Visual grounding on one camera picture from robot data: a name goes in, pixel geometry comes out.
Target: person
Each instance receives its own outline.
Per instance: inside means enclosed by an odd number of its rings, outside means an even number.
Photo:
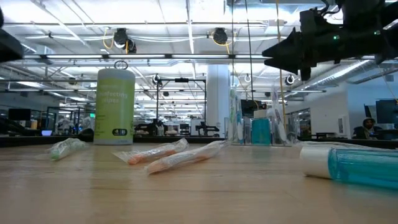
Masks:
[[[373,118],[365,118],[362,122],[362,126],[354,128],[353,139],[373,139],[372,137],[375,131],[381,130],[382,128],[375,126],[376,121]]]

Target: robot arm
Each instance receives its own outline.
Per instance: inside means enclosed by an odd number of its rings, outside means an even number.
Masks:
[[[301,79],[310,79],[311,67],[319,62],[375,55],[376,63],[398,57],[398,25],[385,26],[398,19],[398,2],[386,5],[384,0],[336,0],[343,11],[343,24],[330,24],[323,17],[329,12],[326,7],[302,11],[300,32],[292,33],[279,44],[263,51],[270,57],[264,63],[280,68]]]

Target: wrapped toothbrush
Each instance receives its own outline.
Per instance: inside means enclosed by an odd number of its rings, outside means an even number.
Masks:
[[[50,157],[53,161],[58,161],[60,159],[63,159],[70,154],[80,151],[84,148],[87,148],[88,145],[87,143],[75,139],[75,138],[68,138],[67,140],[64,140],[62,142],[58,142],[54,144],[50,149]]]
[[[189,144],[185,138],[173,143],[166,143],[157,146],[148,151],[131,151],[131,152],[115,152],[114,155],[119,157],[129,165],[134,165],[139,162],[153,161],[161,157],[170,156],[178,152],[185,151],[189,148]]]
[[[227,146],[229,146],[229,142],[227,141],[214,141],[198,149],[180,152],[154,161],[146,167],[146,171],[148,174],[152,174],[154,172],[160,172],[173,167],[209,159],[217,155],[222,148]]]

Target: white column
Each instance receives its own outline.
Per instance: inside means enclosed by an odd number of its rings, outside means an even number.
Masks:
[[[206,122],[220,129],[225,137],[224,118],[229,117],[229,69],[228,65],[209,65],[207,70]]]

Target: computer monitor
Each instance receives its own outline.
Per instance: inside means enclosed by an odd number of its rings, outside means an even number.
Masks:
[[[398,104],[396,100],[376,101],[377,123],[398,124]]]
[[[8,109],[8,119],[13,121],[30,121],[30,109]]]
[[[261,101],[241,100],[242,116],[252,118],[254,116],[254,111],[257,110],[257,105],[261,108]]]

